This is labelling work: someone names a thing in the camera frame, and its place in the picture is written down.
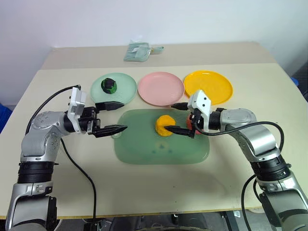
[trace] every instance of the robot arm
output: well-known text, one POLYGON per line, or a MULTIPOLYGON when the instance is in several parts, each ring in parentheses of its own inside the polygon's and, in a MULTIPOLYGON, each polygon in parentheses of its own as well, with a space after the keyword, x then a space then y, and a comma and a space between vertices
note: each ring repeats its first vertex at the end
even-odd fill
MULTIPOLYGON (((255 115, 247 109, 218 108, 210 113, 210 99, 201 90, 191 96, 188 103, 177 103, 172 107, 191 111, 192 130, 178 126, 167 126, 166 129, 191 138, 195 136, 195 125, 205 131, 209 128, 227 132, 257 122, 255 115)), ((285 231, 308 230, 308 200, 289 169, 290 165, 281 156, 273 134, 263 125, 229 134, 238 142, 263 190, 260 200, 270 223, 285 231)))
MULTIPOLYGON (((95 137, 104 137, 127 128, 123 125, 100 128, 100 120, 97 119, 99 110, 95 107, 85 108, 86 94, 80 89, 73 88, 70 99, 66 113, 43 112, 31 122, 30 130, 22 141, 18 180, 13 186, 6 230, 54 230, 56 198, 48 194, 52 192, 51 176, 61 137, 71 132, 87 132, 95 137)), ((105 102, 103 106, 108 110, 117 109, 123 104, 105 102)))

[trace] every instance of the green plate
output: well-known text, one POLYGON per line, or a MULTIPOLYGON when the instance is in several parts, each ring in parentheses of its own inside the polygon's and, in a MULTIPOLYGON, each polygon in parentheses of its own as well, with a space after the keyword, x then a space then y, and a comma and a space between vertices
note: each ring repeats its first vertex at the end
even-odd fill
POLYGON ((188 112, 175 109, 136 109, 125 112, 118 124, 128 125, 121 136, 114 138, 115 154, 119 160, 137 165, 182 165, 204 161, 209 153, 207 136, 172 134, 161 137, 155 122, 162 115, 170 115, 178 126, 186 128, 188 112))
POLYGON ((124 73, 109 73, 95 80, 91 87, 91 98, 95 103, 117 101, 123 104, 129 103, 136 95, 136 81, 124 73), (101 83, 105 78, 111 78, 116 82, 117 90, 113 94, 105 93, 101 83))

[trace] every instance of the pink plate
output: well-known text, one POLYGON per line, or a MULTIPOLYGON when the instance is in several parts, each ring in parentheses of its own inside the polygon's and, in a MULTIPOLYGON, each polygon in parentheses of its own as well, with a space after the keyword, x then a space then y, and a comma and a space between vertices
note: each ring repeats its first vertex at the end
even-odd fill
POLYGON ((149 104, 168 106, 177 102, 184 94, 183 82, 169 72, 153 72, 138 83, 138 93, 149 104))

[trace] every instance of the blue object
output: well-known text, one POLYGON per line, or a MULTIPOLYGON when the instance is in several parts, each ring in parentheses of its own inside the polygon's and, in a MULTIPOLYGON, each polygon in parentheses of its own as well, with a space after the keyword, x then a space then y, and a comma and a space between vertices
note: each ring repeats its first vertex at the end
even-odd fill
POLYGON ((2 132, 6 122, 9 120, 12 111, 0 104, 0 133, 2 132))
POLYGON ((296 78, 291 77, 291 80, 294 82, 294 84, 298 87, 298 80, 296 78))

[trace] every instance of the orange sponge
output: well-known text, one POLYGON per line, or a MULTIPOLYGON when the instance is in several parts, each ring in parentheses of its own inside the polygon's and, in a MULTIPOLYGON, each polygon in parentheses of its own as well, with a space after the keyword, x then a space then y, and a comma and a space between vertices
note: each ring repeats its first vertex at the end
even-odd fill
POLYGON ((160 136, 171 136, 172 132, 165 129, 165 126, 175 125, 175 120, 169 115, 162 115, 155 124, 155 130, 160 136))

